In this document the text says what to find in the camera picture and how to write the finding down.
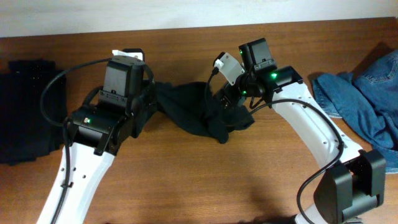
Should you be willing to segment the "black t-shirt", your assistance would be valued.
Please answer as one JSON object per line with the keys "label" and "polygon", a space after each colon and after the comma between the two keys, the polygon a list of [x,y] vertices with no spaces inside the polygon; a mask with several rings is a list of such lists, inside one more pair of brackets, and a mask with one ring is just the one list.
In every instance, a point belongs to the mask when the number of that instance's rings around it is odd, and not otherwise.
{"label": "black t-shirt", "polygon": [[230,132],[245,130],[254,124],[254,118],[245,106],[224,109],[211,98],[205,82],[177,86],[157,82],[155,86],[158,111],[190,134],[225,144]]}

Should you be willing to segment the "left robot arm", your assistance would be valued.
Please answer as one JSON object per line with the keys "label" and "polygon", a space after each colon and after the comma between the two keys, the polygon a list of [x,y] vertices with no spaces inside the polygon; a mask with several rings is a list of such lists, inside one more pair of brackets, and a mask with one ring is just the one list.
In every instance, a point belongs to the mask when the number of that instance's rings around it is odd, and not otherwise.
{"label": "left robot arm", "polygon": [[157,110],[153,71],[142,49],[113,50],[104,83],[92,89],[82,105],[62,122],[62,160],[38,223],[83,223],[101,179],[122,143],[137,138]]}

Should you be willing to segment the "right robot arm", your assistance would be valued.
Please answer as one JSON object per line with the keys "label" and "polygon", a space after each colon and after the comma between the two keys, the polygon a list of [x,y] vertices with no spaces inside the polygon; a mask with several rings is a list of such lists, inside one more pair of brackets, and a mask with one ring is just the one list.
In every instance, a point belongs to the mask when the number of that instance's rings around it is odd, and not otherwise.
{"label": "right robot arm", "polygon": [[239,47],[240,60],[223,52],[213,66],[226,79],[217,97],[224,108],[252,98],[251,110],[272,108],[309,148],[319,165],[313,204],[277,223],[359,223],[360,215],[384,202],[386,160],[350,139],[313,99],[303,78],[278,68],[265,39]]}

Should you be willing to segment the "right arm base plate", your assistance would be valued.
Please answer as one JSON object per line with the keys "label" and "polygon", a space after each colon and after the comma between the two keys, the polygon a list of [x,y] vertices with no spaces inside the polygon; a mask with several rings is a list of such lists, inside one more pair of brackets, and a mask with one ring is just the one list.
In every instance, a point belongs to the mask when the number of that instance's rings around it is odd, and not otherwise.
{"label": "right arm base plate", "polygon": [[355,217],[344,222],[344,224],[364,224],[363,219],[360,217]]}

